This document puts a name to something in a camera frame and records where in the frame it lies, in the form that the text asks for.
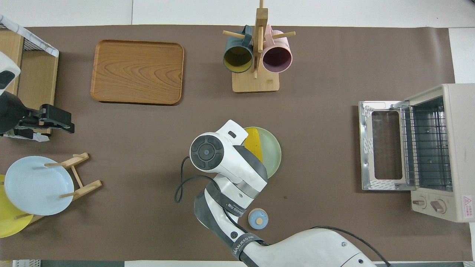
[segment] mug rack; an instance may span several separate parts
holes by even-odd
[[[259,1],[253,38],[253,65],[243,73],[232,73],[233,91],[236,93],[274,92],[279,90],[279,74],[266,70],[262,63],[262,51],[269,10],[264,8],[264,0]],[[237,38],[245,35],[224,30],[223,34]],[[272,39],[295,36],[295,32],[276,34]]]

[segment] light blue plate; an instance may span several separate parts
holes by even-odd
[[[53,215],[63,211],[73,196],[59,198],[74,192],[71,176],[62,166],[45,167],[56,161],[30,156],[17,160],[5,175],[5,193],[20,210],[36,215]]]

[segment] brown table mat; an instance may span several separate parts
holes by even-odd
[[[400,100],[453,83],[447,29],[278,27],[297,32],[279,91],[236,94],[222,65],[222,31],[239,28],[32,28],[61,51],[55,103],[72,113],[76,133],[54,131],[47,143],[0,138],[0,172],[25,156],[62,161],[88,152],[79,175],[104,186],[0,239],[0,259],[235,260],[194,217],[193,200],[206,181],[186,184],[183,202],[173,202],[190,143],[233,119],[269,130],[282,147],[280,169],[249,207],[269,215],[268,226],[255,232],[265,241],[330,225],[359,235],[392,261],[472,260],[468,224],[411,211],[409,192],[361,190],[358,101]],[[94,50],[102,39],[180,43],[187,55],[180,103],[94,100]],[[198,173],[189,162],[185,169],[186,176]],[[245,219],[240,223],[249,229]]]

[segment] toaster oven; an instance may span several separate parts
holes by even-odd
[[[360,101],[364,190],[410,190],[412,210],[475,221],[475,84],[404,101]]]

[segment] round button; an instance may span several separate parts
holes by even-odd
[[[198,157],[198,155],[194,154],[191,156],[191,161],[200,169],[206,168],[206,163]]]
[[[218,138],[212,135],[208,136],[208,142],[211,143],[214,146],[214,148],[216,148],[216,150],[220,150],[222,148],[221,141],[219,141]]]
[[[196,140],[191,144],[191,151],[196,152],[198,150],[198,147],[205,142],[205,137],[200,136],[196,138]]]
[[[208,162],[208,166],[214,169],[221,163],[222,160],[223,160],[223,154],[216,153],[216,156],[214,157],[214,159]]]
[[[198,155],[201,159],[208,161],[214,156],[214,148],[209,143],[199,147]]]

